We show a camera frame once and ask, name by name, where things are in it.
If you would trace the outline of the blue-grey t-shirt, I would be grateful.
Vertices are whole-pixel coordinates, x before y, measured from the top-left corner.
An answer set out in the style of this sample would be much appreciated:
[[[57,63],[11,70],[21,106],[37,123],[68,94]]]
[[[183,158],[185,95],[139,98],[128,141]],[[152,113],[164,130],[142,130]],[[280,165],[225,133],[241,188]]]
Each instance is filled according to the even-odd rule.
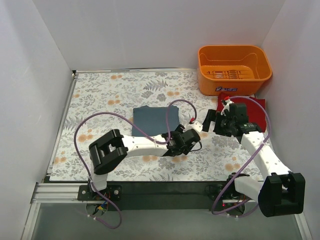
[[[148,136],[156,136],[167,133],[166,124],[167,107],[141,106],[133,109],[133,123]],[[180,124],[179,108],[171,106],[168,113],[168,125],[170,131],[174,131]]]

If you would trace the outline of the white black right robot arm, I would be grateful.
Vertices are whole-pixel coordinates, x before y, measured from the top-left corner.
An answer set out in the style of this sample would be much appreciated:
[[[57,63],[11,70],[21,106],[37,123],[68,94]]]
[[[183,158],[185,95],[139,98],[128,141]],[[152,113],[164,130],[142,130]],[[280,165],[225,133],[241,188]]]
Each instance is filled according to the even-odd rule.
[[[231,100],[223,102],[223,109],[208,110],[203,130],[208,132],[211,122],[214,133],[235,137],[250,153],[249,162],[254,161],[263,181],[255,181],[242,174],[246,165],[232,174],[213,202],[212,213],[225,192],[231,190],[257,203],[265,217],[301,214],[304,210],[306,180],[299,172],[292,172],[270,147],[269,136],[265,136],[257,123],[250,122],[247,106]]]

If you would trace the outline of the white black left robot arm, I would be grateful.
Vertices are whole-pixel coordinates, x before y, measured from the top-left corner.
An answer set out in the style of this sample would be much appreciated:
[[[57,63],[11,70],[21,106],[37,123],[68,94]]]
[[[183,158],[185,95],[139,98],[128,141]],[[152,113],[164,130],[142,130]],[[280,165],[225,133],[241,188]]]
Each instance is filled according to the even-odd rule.
[[[93,173],[89,185],[93,192],[107,188],[108,173],[115,170],[126,157],[156,156],[175,157],[187,155],[201,141],[203,125],[198,121],[186,127],[179,125],[170,133],[152,136],[152,140],[142,136],[120,134],[118,129],[107,132],[89,145],[89,156]]]

